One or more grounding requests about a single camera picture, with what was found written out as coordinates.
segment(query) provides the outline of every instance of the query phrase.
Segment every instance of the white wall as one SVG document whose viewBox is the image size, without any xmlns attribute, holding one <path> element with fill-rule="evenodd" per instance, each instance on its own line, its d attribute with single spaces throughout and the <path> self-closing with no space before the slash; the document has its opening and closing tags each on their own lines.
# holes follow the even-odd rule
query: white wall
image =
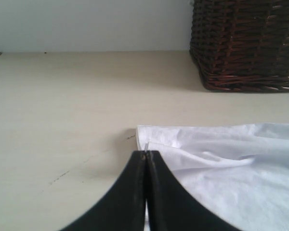
<svg viewBox="0 0 289 231">
<path fill-rule="evenodd" d="M 188 0 L 0 0 L 0 51 L 187 50 Z"/>
</svg>

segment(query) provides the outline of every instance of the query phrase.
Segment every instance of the table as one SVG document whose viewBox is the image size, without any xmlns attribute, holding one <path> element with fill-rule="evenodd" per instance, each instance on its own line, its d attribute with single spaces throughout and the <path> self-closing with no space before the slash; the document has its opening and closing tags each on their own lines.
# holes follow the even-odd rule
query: table
<svg viewBox="0 0 289 231">
<path fill-rule="evenodd" d="M 114 183 L 137 125 L 289 122 L 289 93 L 212 93 L 187 51 L 4 53 L 0 231 L 55 231 Z"/>
</svg>

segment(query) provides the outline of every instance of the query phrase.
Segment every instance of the wicker basket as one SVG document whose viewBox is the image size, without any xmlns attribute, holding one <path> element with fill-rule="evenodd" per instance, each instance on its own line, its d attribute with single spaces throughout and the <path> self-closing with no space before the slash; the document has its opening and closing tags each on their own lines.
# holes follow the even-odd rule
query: wicker basket
<svg viewBox="0 0 289 231">
<path fill-rule="evenodd" d="M 207 89 L 289 91 L 289 0 L 195 0 L 190 46 Z"/>
</svg>

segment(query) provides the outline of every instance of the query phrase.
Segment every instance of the white cloth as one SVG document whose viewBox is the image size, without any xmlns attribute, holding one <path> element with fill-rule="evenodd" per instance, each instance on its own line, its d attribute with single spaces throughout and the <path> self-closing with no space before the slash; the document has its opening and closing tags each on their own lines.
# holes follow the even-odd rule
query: white cloth
<svg viewBox="0 0 289 231">
<path fill-rule="evenodd" d="M 289 124 L 138 126 L 190 194 L 244 231 L 289 231 Z"/>
</svg>

